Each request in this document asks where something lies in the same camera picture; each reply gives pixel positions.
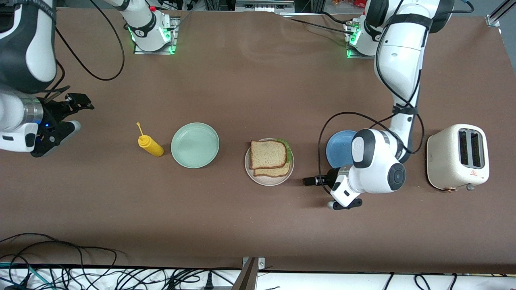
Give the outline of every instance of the yellow squeeze bottle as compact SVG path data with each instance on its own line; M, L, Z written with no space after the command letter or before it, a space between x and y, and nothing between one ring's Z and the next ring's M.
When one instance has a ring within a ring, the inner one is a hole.
M138 145L140 145L140 147L142 147L147 152L151 153L152 155L154 155L156 157L160 157L161 155L163 155L163 152L164 152L163 147L161 147L158 143L156 143L156 141L154 141L151 138L151 136L147 136L147 135L143 134L141 127L140 127L140 123L136 123L136 125L138 126L138 128L140 128L140 133L141 133L141 136L138 137Z

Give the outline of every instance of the tabletop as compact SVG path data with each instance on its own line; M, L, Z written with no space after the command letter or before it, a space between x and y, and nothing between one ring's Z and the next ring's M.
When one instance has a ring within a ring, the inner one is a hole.
M264 256L271 270L507 272L516 266L513 144L516 78L500 33L482 18L452 18L429 36L419 108L426 136L457 123L479 126L489 144L490 178L474 192L449 194L426 180L422 150L405 163L407 181L391 194L363 194L363 206L330 211L331 199L301 179L317 173L317 138L340 111L390 115L392 97L373 61L347 59L343 35L267 12L192 12L175 55L132 54L115 11L125 67L110 82L89 76L56 39L70 92L95 110L72 118L82 130L51 156L0 152L2 237L41 232L80 245L122 250L119 265L241 267ZM323 16L305 20L339 28ZM58 24L83 62L114 75L121 53L93 9L59 9ZM163 145L156 158L137 143L140 122ZM220 138L200 169L177 164L174 133L203 122ZM339 117L323 141L369 127ZM421 129L414 126L414 138ZM295 168L275 187L244 170L251 140L283 138ZM329 169L325 158L323 171ZM8 252L36 239L3 245ZM31 262L78 263L61 247L33 251ZM108 264L93 253L85 263Z

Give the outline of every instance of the green plate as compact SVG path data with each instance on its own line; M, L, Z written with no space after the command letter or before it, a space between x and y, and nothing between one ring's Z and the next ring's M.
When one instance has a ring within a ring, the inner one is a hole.
M204 123L190 123L179 129L170 145L175 161L186 168L200 168L219 152L219 136Z

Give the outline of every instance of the white plate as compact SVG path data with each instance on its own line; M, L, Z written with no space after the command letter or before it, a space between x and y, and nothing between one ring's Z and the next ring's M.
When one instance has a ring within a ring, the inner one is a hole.
M275 140L275 139L274 138L265 138L260 141L269 141L269 140ZM290 177L290 175L292 174L292 171L294 170L294 154L292 154L290 170L288 171L287 175L282 176L282 177L254 176L254 170L250 169L250 167L251 167L250 159L251 159L251 148L249 147L249 149L247 150L247 153L246 153L246 158L244 159L244 166L246 167L247 175L249 175L249 177L251 177L251 179L254 180L254 182L256 182L260 185L275 186L278 184L282 184L283 182L285 182L285 180L287 180Z

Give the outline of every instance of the bread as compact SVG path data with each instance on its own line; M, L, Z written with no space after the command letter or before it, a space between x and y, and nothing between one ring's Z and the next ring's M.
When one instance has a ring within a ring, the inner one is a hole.
M287 162L285 166L275 169L255 169L254 176L268 176L268 177L282 177L288 174L290 170L290 162Z
M281 168L287 163L287 150L278 141L251 141L251 169Z

